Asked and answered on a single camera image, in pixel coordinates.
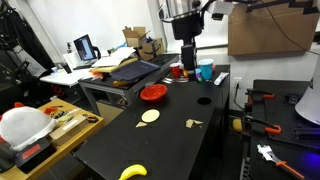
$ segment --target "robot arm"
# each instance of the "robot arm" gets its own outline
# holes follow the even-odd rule
[[[226,0],[222,2],[219,0],[208,0],[207,3],[201,7],[200,0],[165,0],[158,11],[158,16],[160,20],[172,24],[173,35],[176,40],[183,40],[181,60],[184,67],[189,71],[197,67],[195,36],[202,33],[205,12],[211,13],[212,19],[214,20],[222,20],[223,15],[231,14],[234,8],[232,2],[250,4],[247,12],[284,3],[289,3],[289,7],[304,8],[304,14],[319,12],[316,7],[312,7],[312,0],[306,2],[275,0],[255,5],[254,3],[258,1],[259,0]]]
[[[222,19],[223,14],[230,14],[233,7],[230,2],[214,0],[209,0],[203,7],[200,0],[167,0],[161,5],[159,19],[171,23],[174,38],[183,41],[181,60],[185,69],[190,71],[197,67],[195,36],[202,33],[205,12]]]

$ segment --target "wire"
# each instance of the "wire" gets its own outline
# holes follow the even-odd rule
[[[238,109],[240,109],[243,112],[243,117],[247,115],[247,113],[244,111],[244,109],[237,103],[237,95],[238,95],[238,89],[239,89],[239,82],[236,85],[236,92],[234,94],[234,99],[233,102],[234,104],[238,107]]]
[[[293,44],[295,44],[296,46],[298,46],[299,48],[301,48],[302,50],[304,51],[307,51],[309,53],[312,53],[312,54],[315,54],[315,55],[320,55],[319,53],[316,53],[316,52],[313,52],[313,51],[310,51],[310,50],[307,50],[307,49],[304,49],[303,47],[301,47],[298,43],[294,42],[291,38],[289,38],[286,33],[281,29],[280,25],[278,24],[278,22],[276,21],[276,19],[274,18],[273,14],[271,13],[270,9],[268,7],[266,7],[267,10],[269,11],[273,21],[276,23],[277,27],[279,28],[279,30],[281,31],[281,33],[290,41],[292,42]]]

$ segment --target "yellow banana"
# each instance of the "yellow banana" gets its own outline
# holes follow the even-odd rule
[[[119,180],[126,180],[134,175],[147,175],[147,169],[141,164],[134,164],[132,166],[127,167],[121,174]]]

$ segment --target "monitor screen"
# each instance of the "monitor screen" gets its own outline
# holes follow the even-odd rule
[[[74,40],[73,42],[82,61],[97,59],[88,34]]]

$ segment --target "red bowl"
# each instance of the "red bowl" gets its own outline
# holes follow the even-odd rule
[[[140,93],[141,99],[149,102],[157,102],[167,93],[168,88],[163,84],[154,84],[146,87]]]

